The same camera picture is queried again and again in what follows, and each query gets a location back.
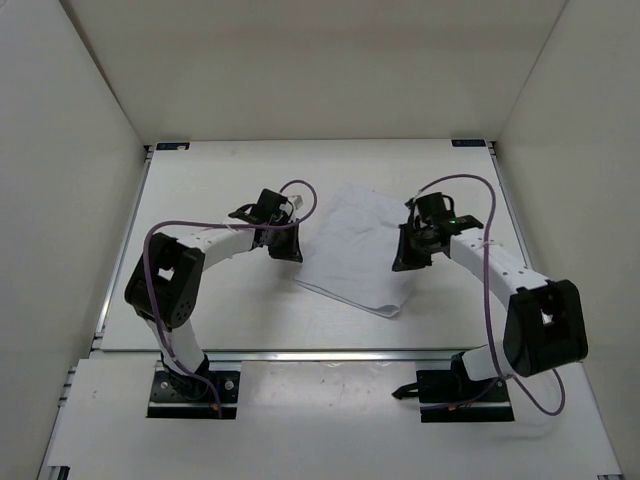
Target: black clamp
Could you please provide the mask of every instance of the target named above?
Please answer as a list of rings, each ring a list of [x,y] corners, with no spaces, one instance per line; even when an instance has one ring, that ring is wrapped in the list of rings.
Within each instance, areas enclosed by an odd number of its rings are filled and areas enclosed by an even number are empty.
[[[420,396],[420,385],[418,382],[409,383],[398,388],[391,396],[397,400],[404,400],[405,398],[417,398]]]
[[[454,202],[440,192],[409,200],[407,223],[400,225],[400,241],[392,270],[402,272],[432,265],[431,256],[449,256],[450,240],[469,228],[484,225],[471,215],[456,217]]]
[[[231,212],[229,217],[251,225],[285,226],[290,223],[289,215],[282,209],[287,203],[287,197],[265,188],[256,203],[243,205]],[[266,246],[271,258],[302,263],[298,231],[298,225],[283,230],[256,229],[253,247]]]

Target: black mounting bracket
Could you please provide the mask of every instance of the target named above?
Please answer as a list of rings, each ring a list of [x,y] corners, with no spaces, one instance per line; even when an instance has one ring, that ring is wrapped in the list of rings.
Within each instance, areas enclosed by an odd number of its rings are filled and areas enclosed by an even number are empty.
[[[220,397],[221,416],[218,415],[213,394],[204,383],[198,382],[197,392],[191,388],[181,388],[180,379],[176,374],[164,369],[157,369],[149,393],[147,418],[234,420],[238,410],[236,405],[240,391],[240,372],[237,370],[208,370],[206,375],[216,387]]]
[[[204,258],[204,253],[199,249],[185,247],[164,233],[156,233],[151,237],[151,279],[160,317],[168,328],[180,327],[191,316],[198,299]],[[172,271],[173,274],[166,279],[160,275],[160,270]],[[133,306],[138,316],[145,320],[153,318],[142,257],[127,283],[124,299]]]
[[[509,364],[523,377],[583,360],[589,345],[578,288],[561,280],[518,289],[509,299],[503,345]]]
[[[470,380],[462,354],[451,358],[449,370],[421,368],[416,377],[416,383],[402,386],[392,395],[399,400],[417,397],[422,423],[512,422],[515,419],[506,383],[499,379]],[[473,402],[456,407],[431,408],[476,397]]]

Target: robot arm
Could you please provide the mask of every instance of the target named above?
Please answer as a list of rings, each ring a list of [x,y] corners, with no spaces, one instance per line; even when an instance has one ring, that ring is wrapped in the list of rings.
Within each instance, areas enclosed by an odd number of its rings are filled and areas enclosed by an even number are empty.
[[[173,358],[160,340],[149,301],[142,258],[127,284],[125,300],[156,335],[163,364],[173,374],[174,387],[179,386],[188,396],[197,396],[202,384],[194,381],[191,373],[200,376],[208,374],[209,362],[196,342],[190,320],[204,271],[234,255],[259,247],[267,247],[272,258],[302,262],[298,225],[280,230],[264,229],[264,226],[283,227],[294,222],[296,211],[301,206],[300,196],[285,197],[265,189],[257,203],[240,207],[229,214],[225,222],[244,222],[248,226],[262,228],[205,229],[178,239],[163,233],[153,235],[149,247],[153,288]]]
[[[433,254],[444,253],[484,279],[484,230],[478,220],[457,217],[453,200],[441,193],[412,199],[408,206],[394,271],[430,266]],[[502,373],[528,377],[585,358],[587,339],[575,285],[551,281],[497,243],[488,244],[491,291],[507,310],[504,339],[495,344]],[[471,381],[497,375],[488,345],[465,352],[462,362]]]

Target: crumpled white towel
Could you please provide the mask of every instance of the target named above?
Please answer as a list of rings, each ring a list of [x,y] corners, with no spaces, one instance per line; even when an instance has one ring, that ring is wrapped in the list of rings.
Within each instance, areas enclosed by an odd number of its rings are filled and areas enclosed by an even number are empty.
[[[294,281],[354,307],[392,317],[411,293],[415,272],[392,272],[403,203],[354,185],[332,199],[317,235],[304,246]]]

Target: white panel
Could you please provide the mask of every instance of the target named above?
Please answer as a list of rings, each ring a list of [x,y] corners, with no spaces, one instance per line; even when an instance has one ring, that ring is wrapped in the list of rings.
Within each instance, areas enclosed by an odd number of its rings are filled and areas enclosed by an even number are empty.
[[[561,369],[569,403],[560,417],[543,417],[510,388],[517,421],[485,424],[421,424],[415,401],[390,394],[415,381],[410,362],[245,362],[236,420],[147,419],[153,365],[80,363],[50,456],[71,467],[69,480],[595,480],[619,472],[580,365]],[[557,404],[552,376],[528,383],[545,405]]]
[[[564,0],[65,0],[147,143],[495,139]]]
[[[640,3],[572,1],[499,142],[536,264],[580,288],[586,368],[640,478]]]
[[[1,478],[36,477],[67,369],[88,352],[143,158],[60,5],[4,3]]]
[[[157,349],[151,330],[124,301],[124,288],[151,226],[167,219],[221,221],[262,188],[292,178],[316,186],[319,208],[300,229],[314,235],[333,195],[345,182],[394,196],[412,197],[443,175],[475,173],[498,190],[494,236],[519,255],[513,226],[486,148],[454,148],[449,140],[349,140],[196,142],[186,151],[157,151],[141,199],[122,274],[107,318],[105,349]],[[486,218],[489,192],[479,182],[441,185],[459,215]],[[304,187],[292,193],[309,195]],[[189,229],[167,229],[185,235]],[[389,252],[392,259],[395,250]],[[481,284],[445,256],[420,271],[415,290],[395,318],[378,317],[310,292],[291,282],[298,264],[275,261],[266,251],[238,255],[203,276],[193,328],[207,349],[448,348],[485,343]],[[493,302],[496,335],[505,311]]]

